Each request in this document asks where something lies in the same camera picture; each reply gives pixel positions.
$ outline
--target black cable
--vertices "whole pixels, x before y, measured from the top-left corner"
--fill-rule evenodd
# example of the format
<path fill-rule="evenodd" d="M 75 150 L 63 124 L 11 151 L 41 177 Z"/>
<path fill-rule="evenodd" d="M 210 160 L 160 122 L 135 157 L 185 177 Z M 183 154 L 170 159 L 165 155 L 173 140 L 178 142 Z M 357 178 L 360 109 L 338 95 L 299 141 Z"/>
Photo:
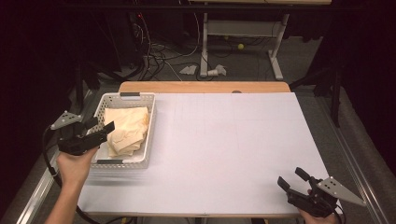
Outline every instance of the black cable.
<path fill-rule="evenodd" d="M 162 63 L 162 66 L 160 66 L 160 63 L 158 63 L 158 60 L 154 57 L 154 55 L 150 54 L 150 56 L 151 56 L 152 59 L 154 59 L 154 62 L 156 63 L 157 67 L 156 67 L 156 69 L 155 69 L 155 71 L 154 71 L 153 73 L 151 73 L 150 71 L 148 71 L 149 73 L 151 73 L 151 76 L 149 76 L 149 77 L 143 76 L 142 79 L 141 79 L 141 81 L 149 81 L 149 80 L 152 80 L 152 79 L 153 79 L 157 74 L 159 74 L 159 73 L 163 70 L 163 68 L 165 67 L 164 60 L 162 60 L 163 63 Z"/>
<path fill-rule="evenodd" d="M 268 38 L 271 38 L 271 37 L 268 37 L 268 36 L 260 36 L 260 37 L 248 37 L 248 36 L 246 36 L 246 37 L 234 37 L 234 36 L 230 36 L 227 41 L 231 42 L 231 43 L 235 43 L 235 44 L 244 44 L 244 45 L 247 45 L 247 46 L 257 46 L 257 45 L 260 45 L 260 43 L 264 39 L 268 39 Z M 246 42 L 240 41 L 238 39 L 253 39 L 253 41 L 246 43 Z"/>
<path fill-rule="evenodd" d="M 162 46 L 163 47 L 162 49 L 153 49 L 153 50 L 155 50 L 155 52 L 163 52 L 164 50 L 166 50 L 166 43 L 164 43 L 164 44 L 155 43 L 155 44 L 152 44 L 151 46 Z"/>
<path fill-rule="evenodd" d="M 347 224 L 347 215 L 346 215 L 346 213 L 344 212 L 344 209 L 343 209 L 340 205 L 338 205 L 338 204 L 337 204 L 337 207 L 341 210 L 341 212 L 343 212 L 343 215 L 344 215 L 344 224 Z"/>
<path fill-rule="evenodd" d="M 179 52 L 177 52 L 176 50 L 174 50 L 174 49 L 171 49 L 171 48 L 167 48 L 167 47 L 164 47 L 165 49 L 168 49 L 168 50 L 170 50 L 170 51 L 173 51 L 174 53 L 176 53 L 177 54 L 177 56 L 173 56 L 173 57 L 169 57 L 169 58 L 165 58 L 165 56 L 163 55 L 163 58 L 158 58 L 158 57 L 156 57 L 157 59 L 162 59 L 162 60 L 172 60 L 172 59 L 177 59 L 177 58 L 180 58 L 180 57 L 185 57 L 185 56 L 189 56 L 189 54 L 182 54 L 182 53 L 179 53 Z"/>
<path fill-rule="evenodd" d="M 209 69 L 212 70 L 212 66 L 210 66 L 210 63 L 204 58 L 204 55 L 202 55 L 202 53 L 201 53 L 201 57 L 202 57 L 202 59 L 204 59 L 204 61 L 206 62 L 207 66 L 209 67 Z M 200 73 L 201 73 L 201 72 L 199 72 L 199 73 L 197 73 L 197 74 L 195 75 L 195 79 L 196 79 L 197 81 L 211 81 L 211 80 L 213 80 L 213 78 L 214 78 L 214 77 L 212 77 L 212 78 L 210 78 L 210 79 L 206 79 L 206 77 L 204 77 L 204 78 L 200 79 L 200 78 L 198 78 L 198 77 L 200 76 Z"/>
<path fill-rule="evenodd" d="M 187 220 L 187 223 L 188 223 L 188 224 L 191 224 L 191 223 L 190 223 L 190 219 L 189 219 L 188 217 L 185 217 L 185 218 L 186 218 L 186 220 Z"/>
<path fill-rule="evenodd" d="M 208 52 L 208 54 L 211 54 L 218 58 L 227 58 L 228 56 L 232 55 L 233 54 L 233 45 L 228 40 L 224 40 L 224 41 L 230 46 L 230 51 L 226 55 L 218 55 L 213 52 Z"/>
<path fill-rule="evenodd" d="M 43 132 L 42 138 L 41 138 L 42 153 L 43 153 L 43 157 L 44 157 L 44 162 L 46 163 L 46 165 L 47 165 L 47 167 L 49 169 L 49 173 L 52 175 L 54 181 L 58 184 L 58 186 L 60 188 L 62 188 L 62 179 L 59 177 L 58 172 L 56 172 L 55 169 L 51 166 L 50 159 L 49 159 L 48 154 L 47 154 L 48 149 L 47 149 L 46 145 L 47 145 L 47 135 L 48 135 L 49 131 L 50 131 L 50 125 Z M 85 215 L 78 206 L 76 208 L 76 212 L 79 214 L 79 216 L 82 219 L 86 220 L 87 222 L 89 222 L 91 224 L 100 224 L 99 222 L 96 222 L 95 220 L 93 220 L 90 217 L 88 217 L 87 215 Z"/>
<path fill-rule="evenodd" d="M 330 210 L 332 210 L 332 212 L 334 213 L 335 217 L 337 218 L 338 224 L 343 224 L 343 221 L 341 220 L 340 215 L 337 213 L 337 211 L 335 211 L 335 209 L 332 208 L 332 206 L 324 199 L 320 198 L 320 200 L 326 204 L 326 206 L 328 206 L 330 208 Z"/>
<path fill-rule="evenodd" d="M 125 81 L 130 80 L 130 78 L 135 77 L 137 75 L 139 75 L 139 73 L 142 72 L 144 68 L 143 63 L 139 63 L 138 66 L 134 69 L 134 71 L 132 71 L 130 74 L 126 75 L 125 77 Z M 100 74 L 98 74 L 98 78 L 102 81 L 104 81 L 105 83 L 109 83 L 109 84 L 120 84 L 120 82 L 114 78 L 107 78 L 107 77 L 103 77 L 100 76 Z"/>
<path fill-rule="evenodd" d="M 147 67 L 146 67 L 146 72 L 144 73 L 144 76 L 145 76 L 148 73 L 148 71 L 149 71 L 149 55 L 150 55 L 150 51 L 151 51 L 151 39 L 150 39 L 150 36 L 149 36 L 149 28 L 148 28 L 148 26 L 146 24 L 146 20 L 145 20 L 143 14 L 142 13 L 138 13 L 138 14 L 139 14 L 138 18 L 143 22 L 143 26 L 145 27 L 146 39 L 148 41 L 148 49 L 147 49 L 148 52 L 146 54 Z"/>

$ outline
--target dark background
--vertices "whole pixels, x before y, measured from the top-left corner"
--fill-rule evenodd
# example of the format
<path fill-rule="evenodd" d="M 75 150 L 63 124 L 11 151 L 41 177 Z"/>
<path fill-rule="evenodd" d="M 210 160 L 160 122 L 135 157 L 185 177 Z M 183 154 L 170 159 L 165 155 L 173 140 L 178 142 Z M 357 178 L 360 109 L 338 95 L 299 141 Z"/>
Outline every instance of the dark background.
<path fill-rule="evenodd" d="M 340 52 L 340 48 L 345 50 L 343 86 L 367 133 L 393 173 L 396 173 L 392 165 L 395 160 L 391 156 L 396 149 L 396 91 L 393 90 L 396 67 L 395 6 L 391 2 L 374 3 L 378 9 L 363 15 L 344 14 L 333 18 L 326 15 L 314 24 L 312 20 L 308 21 L 308 15 L 291 14 L 286 37 L 302 35 L 309 41 L 325 35 L 311 71 L 329 66 L 334 54 Z M 112 27 L 119 24 L 107 20 L 104 14 L 95 17 L 101 27 L 105 27 L 104 24 Z M 157 21 L 158 17 L 163 18 L 164 24 L 173 24 L 169 26 L 172 27 L 169 28 L 173 31 L 172 35 L 166 38 L 177 43 L 182 41 L 180 36 L 188 23 L 195 22 L 181 13 L 166 17 L 164 14 L 151 15 L 148 22 Z M 44 129 L 70 106 L 68 94 L 75 84 L 78 60 L 91 58 L 117 70 L 122 63 L 132 61 L 135 56 L 117 51 L 120 46 L 134 48 L 131 39 L 124 38 L 127 36 L 122 32 L 124 26 L 113 30 L 120 33 L 110 33 L 109 29 L 99 29 L 95 24 L 97 21 L 92 21 L 92 15 L 75 16 L 70 23 L 75 32 L 71 34 L 64 32 L 65 18 L 54 10 L 49 0 L 0 3 L 1 122 L 2 133 L 5 133 L 2 134 L 3 153 L 0 157 L 0 217 L 40 157 Z M 159 33 L 169 34 L 164 28 L 166 26 L 157 24 Z M 70 41 L 66 36 L 71 39 L 76 37 L 77 41 Z M 109 36 L 112 36 L 113 44 L 108 40 Z M 90 46 L 106 53 L 97 54 Z M 95 88 L 93 71 L 84 70 L 83 78 Z"/>

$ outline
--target white table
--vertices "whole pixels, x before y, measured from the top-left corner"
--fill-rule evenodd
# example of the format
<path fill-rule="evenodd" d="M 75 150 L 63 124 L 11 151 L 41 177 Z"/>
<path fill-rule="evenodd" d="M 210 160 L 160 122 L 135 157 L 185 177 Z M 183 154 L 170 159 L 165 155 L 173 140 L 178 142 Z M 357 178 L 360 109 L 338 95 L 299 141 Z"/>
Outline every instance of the white table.
<path fill-rule="evenodd" d="M 297 217 L 276 181 L 328 177 L 291 92 L 158 93 L 148 169 L 90 175 L 78 205 L 90 215 Z"/>

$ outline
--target cable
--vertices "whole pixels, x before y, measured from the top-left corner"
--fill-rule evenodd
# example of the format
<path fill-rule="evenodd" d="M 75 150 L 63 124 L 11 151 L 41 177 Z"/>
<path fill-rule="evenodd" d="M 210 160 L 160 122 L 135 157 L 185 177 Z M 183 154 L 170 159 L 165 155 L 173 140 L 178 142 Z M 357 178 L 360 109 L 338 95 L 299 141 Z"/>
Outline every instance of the cable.
<path fill-rule="evenodd" d="M 142 70 L 144 68 L 144 65 L 142 63 L 139 63 L 138 66 L 135 68 L 134 71 L 132 71 L 130 74 L 126 75 L 125 77 L 122 77 L 125 79 L 125 81 L 130 80 L 130 78 L 135 77 L 137 75 L 139 75 Z M 107 78 L 107 77 L 103 77 L 100 75 L 101 73 L 98 73 L 98 78 L 106 83 L 110 83 L 110 84 L 120 84 L 120 81 L 118 79 L 115 78 Z"/>
<path fill-rule="evenodd" d="M 226 58 L 226 57 L 228 57 L 228 56 L 230 56 L 230 55 L 232 55 L 233 54 L 233 45 L 228 41 L 228 40 L 224 40 L 229 46 L 230 46 L 230 52 L 228 53 L 228 54 L 226 54 L 226 55 L 218 55 L 218 54 L 215 54 L 215 53 L 213 53 L 213 52 L 208 52 L 208 54 L 211 54 L 211 55 L 213 55 L 213 56 L 215 56 L 215 57 L 218 57 L 218 58 Z"/>
<path fill-rule="evenodd" d="M 155 49 L 154 46 L 161 46 L 163 48 L 162 49 Z M 151 47 L 152 47 L 152 49 L 155 49 L 156 52 L 163 52 L 166 49 L 170 49 L 170 48 L 166 47 L 165 45 L 156 44 L 156 43 L 151 44 Z"/>
<path fill-rule="evenodd" d="M 179 57 L 188 57 L 188 56 L 191 56 L 193 53 L 195 53 L 195 51 L 198 49 L 199 42 L 200 42 L 200 39 L 201 39 L 201 32 L 200 32 L 200 29 L 199 29 L 198 18 L 197 18 L 197 16 L 196 16 L 195 13 L 193 13 L 193 14 L 194 14 L 194 18 L 195 18 L 195 21 L 196 21 L 196 25 L 197 25 L 197 34 L 198 34 L 198 36 L 197 36 L 197 42 L 196 42 L 196 44 L 195 44 L 194 50 L 193 50 L 192 52 L 188 53 L 188 54 L 182 54 L 182 53 L 177 52 L 177 51 L 174 50 L 174 49 L 171 49 L 171 48 L 168 48 L 168 47 L 164 46 L 166 49 L 170 49 L 170 50 L 172 50 L 174 53 L 176 53 L 177 56 L 170 57 L 170 58 L 161 58 L 162 60 L 171 60 L 171 59 L 176 59 L 176 58 L 179 58 Z"/>
<path fill-rule="evenodd" d="M 50 131 L 50 125 L 45 129 L 45 131 L 42 134 L 42 138 L 41 138 L 44 162 L 46 163 L 47 168 L 49 169 L 49 173 L 52 175 L 55 182 L 58 184 L 58 186 L 60 188 L 62 188 L 62 179 L 59 177 L 58 172 L 56 172 L 56 170 L 50 164 L 50 159 L 47 154 L 49 149 L 46 147 L 46 145 L 47 145 L 46 139 L 47 139 L 47 135 L 48 135 L 49 131 Z M 78 206 L 76 208 L 76 212 L 82 219 L 86 220 L 87 222 L 89 222 L 91 224 L 100 224 L 99 222 L 96 222 L 95 220 L 93 220 L 90 217 L 88 217 L 87 215 L 85 215 Z"/>
<path fill-rule="evenodd" d="M 160 73 L 160 72 L 163 70 L 163 68 L 164 68 L 164 60 L 163 60 L 163 62 L 162 62 L 162 65 L 160 65 L 160 64 L 158 63 L 157 59 L 155 59 L 155 57 L 154 57 L 153 55 L 150 54 L 150 56 L 151 56 L 152 59 L 154 59 L 154 62 L 157 64 L 157 68 L 155 69 L 155 71 L 154 71 L 153 73 L 151 73 L 150 71 L 148 71 L 148 73 L 150 73 L 151 76 L 146 77 L 146 74 L 145 74 L 145 75 L 142 76 L 141 79 L 139 79 L 139 81 L 149 81 L 149 80 L 152 80 L 152 79 L 153 79 L 158 73 Z"/>
<path fill-rule="evenodd" d="M 334 213 L 335 217 L 337 218 L 338 224 L 343 224 L 343 221 L 341 220 L 340 215 L 337 213 L 337 211 L 335 211 L 335 209 L 332 208 L 332 206 L 324 199 L 320 198 L 320 201 L 322 203 L 325 203 L 326 206 L 328 206 L 330 208 L 330 210 L 332 210 L 332 212 Z"/>
<path fill-rule="evenodd" d="M 204 55 L 202 55 L 202 53 L 201 53 L 201 58 L 204 59 L 204 61 L 206 62 L 207 66 L 209 66 L 209 69 L 212 70 L 212 66 L 210 66 L 210 63 L 207 61 L 207 59 L 205 59 L 205 57 L 204 57 Z M 205 77 L 205 78 L 203 78 L 203 79 L 200 79 L 200 78 L 198 78 L 198 77 L 200 77 L 200 72 L 197 73 L 197 74 L 195 75 L 195 79 L 196 79 L 197 81 L 211 81 L 211 80 L 213 80 L 213 78 L 214 78 L 214 77 L 212 77 L 212 78 L 210 78 L 210 79 L 206 79 L 206 77 Z"/>
<path fill-rule="evenodd" d="M 344 209 L 343 209 L 340 205 L 338 205 L 338 204 L 337 204 L 337 207 L 341 210 L 341 212 L 343 212 L 343 215 L 344 215 L 344 224 L 347 224 L 347 215 L 346 215 L 346 213 L 344 212 Z"/>
<path fill-rule="evenodd" d="M 177 52 L 177 51 L 174 50 L 174 49 L 171 49 L 171 48 L 169 48 L 169 47 L 166 47 L 165 45 L 161 45 L 161 44 L 155 44 L 155 45 L 156 45 L 156 46 L 162 46 L 163 49 L 172 50 L 174 53 L 177 54 L 177 56 L 173 56 L 173 57 L 169 57 L 169 58 L 158 58 L 158 59 L 162 59 L 162 60 L 171 60 L 171 59 L 176 59 L 176 58 L 180 58 L 180 57 L 190 56 L 190 55 L 188 55 L 188 54 L 181 54 L 181 53 Z"/>
<path fill-rule="evenodd" d="M 170 68 L 172 69 L 172 71 L 175 73 L 175 75 L 177 76 L 177 78 L 178 78 L 180 81 L 183 81 L 183 80 L 181 80 L 181 78 L 178 76 L 178 74 L 175 72 L 175 69 L 173 69 L 172 65 L 171 65 L 170 63 L 168 63 L 168 62 L 165 62 L 165 63 L 169 65 L 169 67 L 170 67 Z"/>
<path fill-rule="evenodd" d="M 149 29 L 148 29 L 148 26 L 147 26 L 147 24 L 146 24 L 146 20 L 145 20 L 145 18 L 143 17 L 143 14 L 142 13 L 139 13 L 139 15 L 140 15 L 140 19 L 142 20 L 142 22 L 143 22 L 143 25 L 145 26 L 145 29 L 146 29 L 146 38 L 148 39 L 148 54 L 147 54 L 147 58 L 146 58 L 146 61 L 147 61 L 147 69 L 149 70 L 149 52 L 150 52 L 150 50 L 151 50 L 151 39 L 149 38 Z"/>
<path fill-rule="evenodd" d="M 244 44 L 244 45 L 247 45 L 247 46 L 258 46 L 258 45 L 260 45 L 260 43 L 264 39 L 268 39 L 268 38 L 271 38 L 271 37 L 270 36 L 255 36 L 255 37 L 250 37 L 250 36 L 234 37 L 234 36 L 230 36 L 227 41 L 235 43 L 235 44 Z M 251 42 L 246 43 L 246 42 L 243 42 L 243 41 L 238 41 L 237 39 L 254 39 L 254 40 L 251 41 Z"/>
<path fill-rule="evenodd" d="M 188 217 L 185 217 L 185 218 L 186 218 L 186 220 L 187 220 L 187 223 L 188 223 L 188 224 L 191 224 L 191 223 L 190 223 L 190 219 L 189 219 Z"/>

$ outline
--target cloth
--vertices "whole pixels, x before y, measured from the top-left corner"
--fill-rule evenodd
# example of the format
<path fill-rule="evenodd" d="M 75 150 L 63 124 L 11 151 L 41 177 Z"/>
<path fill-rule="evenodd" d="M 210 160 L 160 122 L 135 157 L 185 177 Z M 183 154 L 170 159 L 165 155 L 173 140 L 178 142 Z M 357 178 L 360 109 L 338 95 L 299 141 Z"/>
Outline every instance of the cloth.
<path fill-rule="evenodd" d="M 148 108 L 105 108 L 104 124 L 111 121 L 114 121 L 115 130 L 107 136 L 108 156 L 132 156 L 146 138 L 149 128 Z"/>

